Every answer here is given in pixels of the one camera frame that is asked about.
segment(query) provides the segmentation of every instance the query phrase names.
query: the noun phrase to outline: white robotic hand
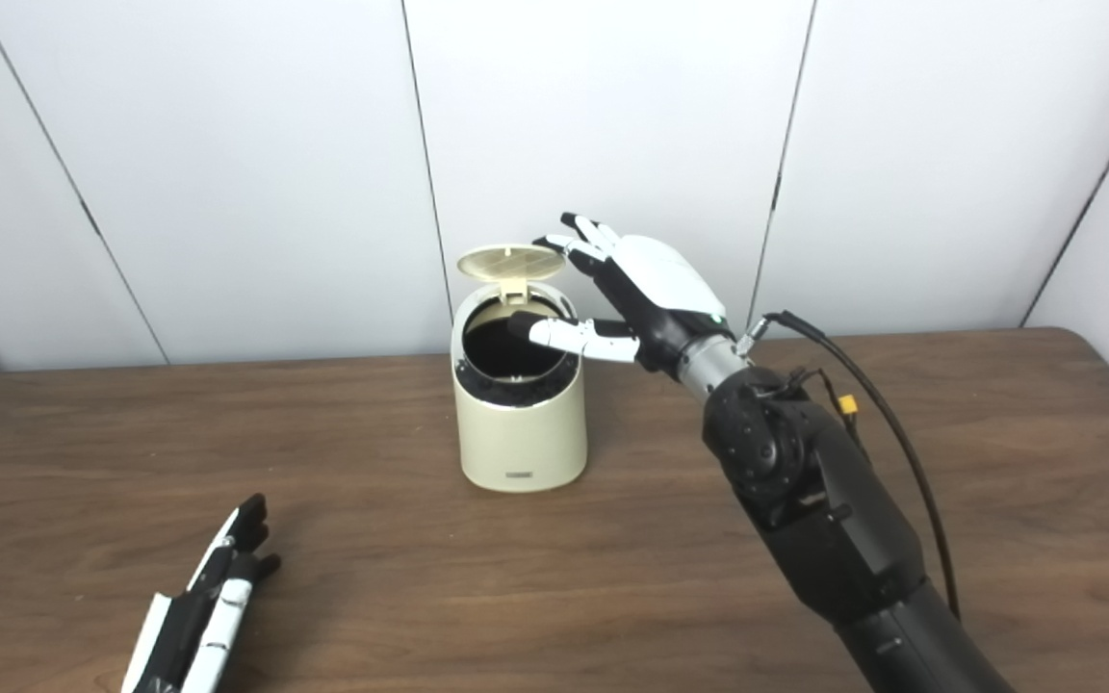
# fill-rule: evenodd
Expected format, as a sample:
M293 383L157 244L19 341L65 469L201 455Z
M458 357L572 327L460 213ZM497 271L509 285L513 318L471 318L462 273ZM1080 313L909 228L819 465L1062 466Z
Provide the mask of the white robotic hand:
M135 641L122 693L213 693L252 590L281 567L255 557L267 539L261 492L237 506L177 597L155 594Z
M578 236L539 237L593 279L623 322L567 320L515 313L507 327L543 347L590 359L639 361L679 380L679 360L692 343L720 334L733 340L726 308L695 268L674 248L643 236L623 236L607 224L567 212L563 224Z

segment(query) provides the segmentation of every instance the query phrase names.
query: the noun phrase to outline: wooden table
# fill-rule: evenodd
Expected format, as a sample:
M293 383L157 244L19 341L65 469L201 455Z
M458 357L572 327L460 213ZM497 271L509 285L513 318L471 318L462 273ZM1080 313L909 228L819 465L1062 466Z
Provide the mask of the wooden table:
M981 649L1022 692L1109 692L1109 368L1060 330L842 343L928 466ZM804 342L756 354L828 364ZM591 365L584 477L506 496L459 473L448 371L436 355L0 374L0 690L115 692L150 593L181 589L255 491L286 563L227 693L866 690L676 385Z

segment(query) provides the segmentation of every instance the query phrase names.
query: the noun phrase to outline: black robotic arm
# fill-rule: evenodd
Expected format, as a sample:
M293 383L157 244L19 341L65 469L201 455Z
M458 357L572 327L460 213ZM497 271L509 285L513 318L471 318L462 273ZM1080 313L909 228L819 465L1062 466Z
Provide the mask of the black robotic arm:
M841 420L800 378L751 363L716 295L669 245L584 216L563 224L580 237L537 243L593 277L624 325L515 313L512 332L682 383L793 592L835 628L877 693L1011 692L929 583L916 532Z

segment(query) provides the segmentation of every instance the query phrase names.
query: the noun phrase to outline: trash can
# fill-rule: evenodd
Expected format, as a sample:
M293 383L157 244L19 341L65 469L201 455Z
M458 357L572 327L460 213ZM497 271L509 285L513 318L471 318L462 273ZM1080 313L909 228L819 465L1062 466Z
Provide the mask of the trash can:
M465 477L505 492L572 482L588 459L581 358L507 332L517 310L576 318L567 295L540 282L563 267L563 256L537 245L489 245L456 266L487 282L459 304L452 324Z

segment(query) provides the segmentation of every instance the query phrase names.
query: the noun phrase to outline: black cable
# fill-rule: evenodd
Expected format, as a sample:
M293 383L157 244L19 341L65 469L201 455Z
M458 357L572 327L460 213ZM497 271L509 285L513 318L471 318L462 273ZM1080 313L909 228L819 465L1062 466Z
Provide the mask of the black cable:
M866 448L863 447L863 439L858 438L857 414L846 414L845 409L842 408L842 399L836 396L836 388L833 387L833 381L828 378L828 374L824 373L824 368L816 368L813 373L818 375L820 380L824 383L824 390L828 391L828 400L832 400L836 416L842 418L842 426L845 426L845 434L849 435L849 439L857 445L858 451L863 452L866 463L871 465L872 457L867 456Z
M953 612L956 619L960 620L959 601L956 595L956 573L953 570L953 556L949 552L949 548L947 548L947 534L944 531L944 522L936 506L936 495L932 491L930 482L927 481L927 472L923 469L923 462L918 459L918 452L915 451L915 444L906 435L906 429L902 428L902 422L897 420L897 414L893 411L893 407L889 407L887 400L884 399L884 395L879 395L879 389L876 389L875 383L872 383L872 378L868 378L866 373L863 373L863 369L836 343L833 343L827 334L821 332L815 325L808 324L808 322L793 315L788 310L765 313L764 319L793 329L797 334L804 335L807 339L824 347L824 350L832 354L841 361L845 369L848 369L855 380L858 380L858 385L863 386L863 390L866 390L867 397L872 399L875 407L879 409L881 414L884 414L885 421L888 421L888 428L893 429L893 435L897 438L897 442L901 444L902 451L906 453L906 459L909 461L909 469L915 475L915 481L918 482L918 491L923 496L923 503L927 506L927 514L932 523L932 534L936 537L936 549L938 558L940 558L940 569L944 571L944 592L946 592L947 597L947 609Z

